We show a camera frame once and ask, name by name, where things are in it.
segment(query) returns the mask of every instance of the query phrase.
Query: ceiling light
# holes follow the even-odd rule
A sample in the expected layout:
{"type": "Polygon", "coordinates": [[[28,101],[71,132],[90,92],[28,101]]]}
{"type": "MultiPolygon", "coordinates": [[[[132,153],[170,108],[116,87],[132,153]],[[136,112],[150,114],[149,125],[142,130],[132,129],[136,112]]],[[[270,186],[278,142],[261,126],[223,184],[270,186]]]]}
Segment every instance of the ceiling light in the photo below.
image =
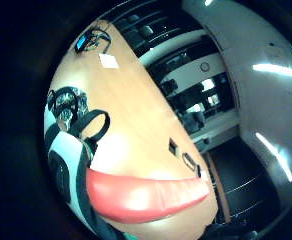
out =
{"type": "Polygon", "coordinates": [[[213,2],[213,0],[205,0],[205,6],[209,6],[211,3],[213,2]]]}

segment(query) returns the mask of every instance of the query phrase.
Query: red object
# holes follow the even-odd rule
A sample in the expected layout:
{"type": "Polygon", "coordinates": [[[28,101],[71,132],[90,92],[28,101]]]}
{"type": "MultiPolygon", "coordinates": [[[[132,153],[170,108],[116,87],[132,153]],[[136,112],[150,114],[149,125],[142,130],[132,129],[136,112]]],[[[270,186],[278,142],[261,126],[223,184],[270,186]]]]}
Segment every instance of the red object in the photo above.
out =
{"type": "Polygon", "coordinates": [[[155,180],[87,170],[90,203],[101,215],[121,223],[158,220],[201,202],[209,194],[200,178],[155,180]]]}

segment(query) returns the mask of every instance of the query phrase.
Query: paper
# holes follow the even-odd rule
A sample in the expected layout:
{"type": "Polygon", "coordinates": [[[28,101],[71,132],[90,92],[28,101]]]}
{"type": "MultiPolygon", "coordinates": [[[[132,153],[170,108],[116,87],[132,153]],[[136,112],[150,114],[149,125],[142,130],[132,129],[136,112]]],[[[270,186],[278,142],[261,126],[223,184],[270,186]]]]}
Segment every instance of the paper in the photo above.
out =
{"type": "Polygon", "coordinates": [[[104,68],[119,68],[114,56],[100,53],[99,58],[104,68]]]}

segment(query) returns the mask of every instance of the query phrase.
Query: conference table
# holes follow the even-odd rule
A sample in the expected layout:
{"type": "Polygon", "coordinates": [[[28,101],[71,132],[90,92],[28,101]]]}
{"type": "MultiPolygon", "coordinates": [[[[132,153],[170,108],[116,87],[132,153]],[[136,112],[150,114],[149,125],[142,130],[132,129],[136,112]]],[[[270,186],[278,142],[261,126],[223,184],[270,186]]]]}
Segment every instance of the conference table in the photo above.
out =
{"type": "MultiPolygon", "coordinates": [[[[200,203],[167,218],[140,224],[122,224],[104,218],[117,229],[139,239],[197,239],[212,223],[218,206],[207,165],[168,102],[119,31],[106,21],[112,43],[107,52],[118,68],[105,68],[100,53],[106,43],[94,50],[76,54],[71,47],[61,60],[50,89],[73,86],[87,94],[88,109],[109,113],[111,124],[98,142],[91,168],[100,172],[152,179],[183,179],[196,176],[185,164],[187,153],[208,178],[210,193],[200,203]],[[170,142],[175,152],[169,151],[170,142]]],[[[100,129],[103,117],[91,122],[83,136],[100,129]]]]}

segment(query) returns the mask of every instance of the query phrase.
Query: floor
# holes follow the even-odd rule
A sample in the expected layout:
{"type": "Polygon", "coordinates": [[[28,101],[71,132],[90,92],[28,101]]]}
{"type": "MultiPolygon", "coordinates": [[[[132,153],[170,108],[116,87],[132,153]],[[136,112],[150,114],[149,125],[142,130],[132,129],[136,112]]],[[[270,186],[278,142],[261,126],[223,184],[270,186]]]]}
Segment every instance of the floor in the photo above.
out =
{"type": "Polygon", "coordinates": [[[279,214],[279,200],[264,167],[239,138],[209,151],[223,185],[231,221],[262,229],[279,214]]]}

